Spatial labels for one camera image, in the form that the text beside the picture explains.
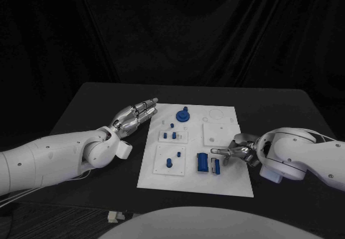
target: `floor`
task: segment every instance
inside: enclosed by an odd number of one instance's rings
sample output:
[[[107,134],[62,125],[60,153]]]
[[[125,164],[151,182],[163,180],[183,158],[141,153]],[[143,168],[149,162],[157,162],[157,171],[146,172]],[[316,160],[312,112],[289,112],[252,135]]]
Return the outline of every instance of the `floor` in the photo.
[[[11,224],[11,217],[0,221],[0,239],[95,239],[131,219],[131,214],[124,215],[125,220],[108,223],[102,210],[17,204]]]

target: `black backdrop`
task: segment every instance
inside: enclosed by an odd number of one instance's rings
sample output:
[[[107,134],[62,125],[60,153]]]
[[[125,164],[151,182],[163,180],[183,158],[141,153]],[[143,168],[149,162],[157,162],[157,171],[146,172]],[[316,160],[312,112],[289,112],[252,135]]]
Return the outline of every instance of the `black backdrop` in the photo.
[[[303,89],[343,140],[343,9],[342,0],[0,0],[0,149],[49,133],[89,81]]]

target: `robotic hand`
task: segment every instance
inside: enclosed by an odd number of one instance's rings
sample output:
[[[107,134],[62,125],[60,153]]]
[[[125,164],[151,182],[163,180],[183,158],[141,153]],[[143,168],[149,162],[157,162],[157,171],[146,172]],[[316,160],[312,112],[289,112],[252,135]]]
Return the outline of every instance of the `robotic hand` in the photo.
[[[333,188],[345,191],[345,143],[332,139],[316,143],[310,133],[300,128],[278,128],[261,137],[237,134],[226,149],[211,153],[225,155],[224,166],[239,158],[251,167],[261,163],[260,175],[276,183],[281,178],[303,180],[309,170]]]
[[[0,152],[0,195],[55,185],[104,167],[114,156],[127,159],[133,146],[121,139],[157,113],[157,101],[125,107],[108,127],[47,136]]]

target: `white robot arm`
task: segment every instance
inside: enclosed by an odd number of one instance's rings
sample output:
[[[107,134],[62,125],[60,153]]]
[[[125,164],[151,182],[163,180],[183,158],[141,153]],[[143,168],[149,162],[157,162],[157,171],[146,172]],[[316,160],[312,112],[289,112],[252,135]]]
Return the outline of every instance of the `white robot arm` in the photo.
[[[241,158],[251,167],[261,162],[260,175],[276,183],[281,178],[303,180],[309,170],[333,188],[345,191],[345,143],[316,143],[307,129],[278,128],[261,137],[237,134],[228,149],[212,149],[212,153]]]
[[[104,167],[114,156],[127,159],[133,147],[121,138],[157,113],[157,101],[125,107],[108,127],[47,136],[0,152],[0,195],[55,185]]]

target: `black table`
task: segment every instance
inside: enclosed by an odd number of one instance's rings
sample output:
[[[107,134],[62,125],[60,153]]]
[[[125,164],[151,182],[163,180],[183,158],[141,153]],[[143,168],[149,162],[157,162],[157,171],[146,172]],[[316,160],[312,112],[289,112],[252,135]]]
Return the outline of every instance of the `black table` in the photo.
[[[302,90],[111,83],[82,85],[50,134],[108,125],[127,105],[153,97],[159,103],[234,106],[241,131],[255,135],[280,127],[300,127],[333,137]],[[140,214],[180,206],[226,208],[273,218],[323,236],[329,232],[345,235],[345,192],[328,187],[312,173],[303,181],[283,179],[276,184],[258,175],[261,166],[248,168],[254,198],[137,188],[149,125],[146,122],[125,138],[133,145],[127,160],[115,158],[107,167],[91,171],[88,178],[46,187],[19,201]]]

